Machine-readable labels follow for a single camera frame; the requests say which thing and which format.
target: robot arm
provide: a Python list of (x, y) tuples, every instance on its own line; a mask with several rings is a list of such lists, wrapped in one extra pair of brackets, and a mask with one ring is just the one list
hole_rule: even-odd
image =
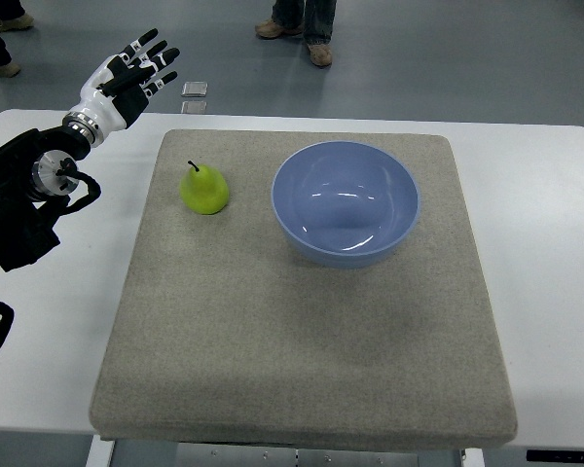
[[(179, 55), (161, 41), (144, 54), (153, 29), (109, 56), (81, 89), (81, 101), (62, 125), (31, 129), (0, 147), (0, 266), (4, 271), (35, 263), (59, 240), (53, 227), (60, 216), (91, 204), (100, 194), (97, 182), (78, 170), (85, 158), (112, 131), (130, 127), (149, 99), (177, 77), (156, 75)], [(70, 204), (69, 195), (82, 181), (88, 193)], [(6, 339), (13, 311), (0, 303), (0, 347)]]

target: white table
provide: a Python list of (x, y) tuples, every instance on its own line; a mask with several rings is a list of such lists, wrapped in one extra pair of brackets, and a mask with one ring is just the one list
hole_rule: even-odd
[[(0, 145), (63, 115), (4, 112)], [(79, 163), (103, 194), (58, 221), (61, 245), (33, 266), (0, 270), (0, 300), (16, 311), (0, 351), (0, 429), (94, 432), (93, 385), (156, 155), (174, 128), (446, 136), (515, 397), (511, 446), (584, 449), (584, 128), (574, 126), (141, 116)]]

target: green pear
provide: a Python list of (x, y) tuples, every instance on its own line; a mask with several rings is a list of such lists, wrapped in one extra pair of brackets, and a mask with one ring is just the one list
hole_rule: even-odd
[(227, 182), (216, 168), (208, 165), (191, 167), (179, 182), (179, 195), (184, 203), (199, 214), (214, 214), (227, 204), (230, 189)]

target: bowl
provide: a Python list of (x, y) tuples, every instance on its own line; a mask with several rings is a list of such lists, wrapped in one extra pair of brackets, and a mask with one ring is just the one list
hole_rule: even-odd
[(407, 167), (356, 141), (325, 141), (294, 153), (274, 176), (271, 202), (296, 250), (340, 269), (385, 259), (420, 216), (420, 190)]

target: sneaker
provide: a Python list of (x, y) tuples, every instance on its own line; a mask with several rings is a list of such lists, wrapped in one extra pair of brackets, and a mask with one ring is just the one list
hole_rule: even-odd
[(315, 66), (322, 68), (333, 63), (331, 47), (328, 44), (308, 44), (308, 49), (310, 50), (311, 63)]
[(255, 33), (264, 39), (274, 39), (282, 34), (287, 36), (296, 36), (303, 32), (303, 25), (299, 25), (293, 29), (286, 29), (279, 26), (272, 18), (262, 21), (255, 26)]
[(0, 76), (3, 78), (13, 78), (20, 71), (19, 65), (13, 62), (0, 66)]
[(28, 29), (32, 27), (34, 21), (35, 18), (28, 13), (24, 13), (21, 17), (15, 19), (0, 19), (0, 32)]

